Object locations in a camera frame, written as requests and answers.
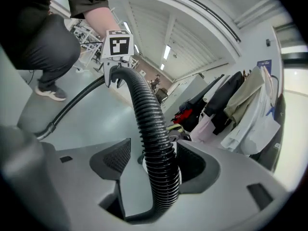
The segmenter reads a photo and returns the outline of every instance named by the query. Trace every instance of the person's arm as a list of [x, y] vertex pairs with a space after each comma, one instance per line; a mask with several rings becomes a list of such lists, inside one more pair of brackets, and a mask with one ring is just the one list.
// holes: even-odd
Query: person's arm
[[102, 38], [106, 30], [120, 30], [109, 8], [97, 8], [83, 13], [88, 24]]
[[71, 17], [86, 19], [88, 24], [104, 37], [106, 30], [119, 30], [120, 27], [108, 7], [108, 0], [68, 0]]

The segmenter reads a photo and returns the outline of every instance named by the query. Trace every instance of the black slot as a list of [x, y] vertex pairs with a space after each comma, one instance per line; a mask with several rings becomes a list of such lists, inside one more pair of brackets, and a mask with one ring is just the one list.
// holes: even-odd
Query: black slot
[[60, 160], [61, 160], [62, 163], [66, 163], [66, 162], [71, 161], [73, 159], [70, 156], [63, 156], [63, 157], [60, 158]]
[[258, 205], [260, 211], [267, 207], [274, 199], [269, 192], [263, 187], [262, 184], [253, 184], [247, 186], [248, 191], [254, 198], [255, 203]]

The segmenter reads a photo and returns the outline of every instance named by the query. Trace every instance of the black jacket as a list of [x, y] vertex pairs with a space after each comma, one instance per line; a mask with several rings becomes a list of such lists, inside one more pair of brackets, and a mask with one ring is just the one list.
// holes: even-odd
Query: black jacket
[[213, 117], [212, 122], [215, 126], [214, 134], [219, 134], [222, 132], [227, 125], [230, 124], [231, 120], [224, 113], [224, 108], [226, 108], [229, 99], [234, 95], [234, 93], [243, 84], [244, 78], [241, 72], [234, 74], [222, 87], [220, 87], [208, 102], [205, 108], [205, 114]]
[[223, 77], [221, 75], [219, 78], [213, 80], [202, 92], [197, 94], [195, 97], [191, 98], [189, 101], [185, 102], [180, 106], [180, 111], [182, 112], [185, 109], [192, 109], [192, 113], [187, 119], [181, 121], [181, 125], [188, 132], [191, 132], [199, 123], [199, 116], [201, 111], [205, 106], [203, 101], [203, 96]]

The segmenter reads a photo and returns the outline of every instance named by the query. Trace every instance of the black shirt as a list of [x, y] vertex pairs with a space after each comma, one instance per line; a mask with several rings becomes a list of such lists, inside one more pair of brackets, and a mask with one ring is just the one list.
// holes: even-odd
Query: black shirt
[[[100, 7], [108, 7], [108, 0], [68, 0], [71, 17], [84, 19], [83, 13]], [[20, 54], [29, 44], [42, 22], [48, 16], [51, 0], [2, 0], [2, 18], [5, 18], [1, 44], [10, 55]]]

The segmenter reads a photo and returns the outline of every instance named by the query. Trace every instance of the sneaker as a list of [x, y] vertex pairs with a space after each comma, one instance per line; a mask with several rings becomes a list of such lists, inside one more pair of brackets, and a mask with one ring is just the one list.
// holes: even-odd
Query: sneaker
[[66, 99], [66, 93], [59, 87], [55, 86], [52, 90], [41, 91], [38, 86], [34, 88], [37, 95], [50, 97], [56, 101], [64, 101]]

